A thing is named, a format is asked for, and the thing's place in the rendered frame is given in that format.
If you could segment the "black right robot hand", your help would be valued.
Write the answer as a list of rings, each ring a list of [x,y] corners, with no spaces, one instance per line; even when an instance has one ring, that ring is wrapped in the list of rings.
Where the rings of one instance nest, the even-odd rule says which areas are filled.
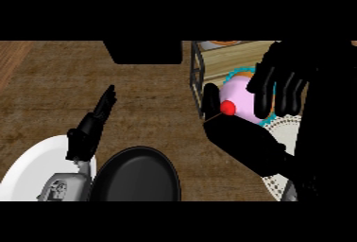
[[[204,130],[210,141],[263,177],[285,176],[297,200],[337,200],[334,175],[357,158],[357,46],[351,40],[278,41],[270,45],[247,91],[264,119],[301,114],[294,153],[269,131],[220,110],[219,87],[204,87]]]

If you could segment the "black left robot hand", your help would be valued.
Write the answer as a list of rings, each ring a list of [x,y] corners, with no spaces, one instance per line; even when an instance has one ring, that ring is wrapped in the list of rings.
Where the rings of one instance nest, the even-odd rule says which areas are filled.
[[[95,110],[84,116],[78,127],[67,132],[68,150],[65,158],[70,161],[90,161],[99,146],[102,131],[115,102],[115,86],[111,85],[100,96]]]

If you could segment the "pink cupcake with red cherry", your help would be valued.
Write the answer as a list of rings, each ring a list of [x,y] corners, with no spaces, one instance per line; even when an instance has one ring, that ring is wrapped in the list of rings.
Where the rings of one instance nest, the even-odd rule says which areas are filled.
[[[255,74],[254,67],[236,68],[223,81],[219,91],[220,112],[236,115],[261,127],[270,123],[276,115],[272,112],[266,119],[260,119],[254,113],[254,94],[247,91],[248,82]]]

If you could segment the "white lace placemat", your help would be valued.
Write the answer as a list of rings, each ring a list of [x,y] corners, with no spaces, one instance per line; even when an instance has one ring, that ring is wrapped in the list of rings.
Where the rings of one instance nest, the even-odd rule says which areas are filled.
[[[286,152],[291,155],[294,155],[295,150],[300,123],[300,115],[286,115],[285,117],[273,115],[260,123],[260,126],[270,132],[276,141],[286,146]],[[289,179],[280,174],[263,177],[263,182],[267,187],[267,190],[278,201],[282,201],[280,198],[283,195],[288,180]]]

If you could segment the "white round plate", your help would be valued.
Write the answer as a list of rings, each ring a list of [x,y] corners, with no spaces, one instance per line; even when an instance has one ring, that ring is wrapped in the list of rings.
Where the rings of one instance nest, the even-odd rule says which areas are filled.
[[[78,171],[75,162],[65,158],[67,149],[67,136],[58,135],[24,152],[0,181],[0,201],[39,201],[49,178],[56,173]]]

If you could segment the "black round pan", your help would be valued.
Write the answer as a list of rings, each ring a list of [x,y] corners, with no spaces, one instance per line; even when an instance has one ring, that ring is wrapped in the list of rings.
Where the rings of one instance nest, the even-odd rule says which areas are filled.
[[[152,147],[129,147],[103,164],[89,201],[179,201],[182,187],[173,163]]]

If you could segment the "dark appliance block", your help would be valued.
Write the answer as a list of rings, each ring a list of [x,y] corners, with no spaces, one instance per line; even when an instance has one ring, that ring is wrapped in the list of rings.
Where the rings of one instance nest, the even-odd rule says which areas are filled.
[[[183,44],[180,41],[123,41],[103,42],[117,64],[180,64]]]

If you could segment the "white bowl with orange rim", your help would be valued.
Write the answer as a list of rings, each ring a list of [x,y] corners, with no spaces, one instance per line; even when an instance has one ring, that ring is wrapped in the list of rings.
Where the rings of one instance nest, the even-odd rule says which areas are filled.
[[[205,41],[205,42],[201,42],[199,45],[204,50],[211,50],[230,45],[236,45],[239,43],[241,41]]]

